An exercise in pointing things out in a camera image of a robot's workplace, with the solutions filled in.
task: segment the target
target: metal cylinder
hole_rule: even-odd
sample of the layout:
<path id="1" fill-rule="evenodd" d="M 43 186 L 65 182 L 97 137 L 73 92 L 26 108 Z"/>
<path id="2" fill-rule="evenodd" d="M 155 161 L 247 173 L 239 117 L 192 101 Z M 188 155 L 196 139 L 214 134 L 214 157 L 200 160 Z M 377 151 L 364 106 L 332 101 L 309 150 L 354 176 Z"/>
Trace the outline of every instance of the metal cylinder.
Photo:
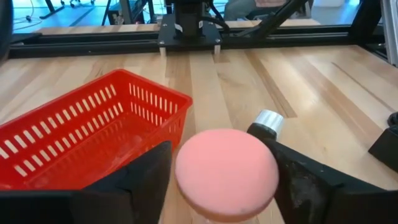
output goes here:
<path id="1" fill-rule="evenodd" d="M 284 124 L 284 117 L 274 111 L 262 110 L 254 123 L 268 127 L 275 131 L 276 135 L 279 136 Z"/>

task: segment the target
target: wooden tabletop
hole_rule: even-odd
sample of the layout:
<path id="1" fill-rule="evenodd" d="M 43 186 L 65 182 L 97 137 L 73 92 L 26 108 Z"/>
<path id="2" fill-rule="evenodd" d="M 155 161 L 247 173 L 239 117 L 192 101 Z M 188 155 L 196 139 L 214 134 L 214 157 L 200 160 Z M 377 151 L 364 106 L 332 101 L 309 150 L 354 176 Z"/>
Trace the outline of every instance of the wooden tabletop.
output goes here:
<path id="1" fill-rule="evenodd" d="M 235 22 L 252 26 L 252 22 Z M 287 21 L 310 25 L 313 20 Z M 155 26 L 72 27 L 49 33 L 154 30 Z M 247 130 L 263 109 L 286 118 L 280 142 L 385 189 L 398 174 L 367 151 L 398 110 L 398 69 L 358 46 L 9 60 L 0 67 L 0 123 L 117 68 L 193 97 L 182 142 L 212 128 Z M 191 223 L 172 175 L 161 223 Z M 273 202 L 255 223 L 283 223 Z"/>

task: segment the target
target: pink foam disc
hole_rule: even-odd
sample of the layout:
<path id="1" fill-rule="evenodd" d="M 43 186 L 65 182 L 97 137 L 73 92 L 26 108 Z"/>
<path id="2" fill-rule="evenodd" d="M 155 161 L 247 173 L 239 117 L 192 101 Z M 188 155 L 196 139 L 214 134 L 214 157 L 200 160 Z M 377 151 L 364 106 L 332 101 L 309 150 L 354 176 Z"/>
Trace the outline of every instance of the pink foam disc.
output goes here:
<path id="1" fill-rule="evenodd" d="M 219 222 L 257 215 L 279 181 L 268 147 L 235 129 L 207 130 L 190 138 L 178 152 L 175 176 L 187 202 Z"/>

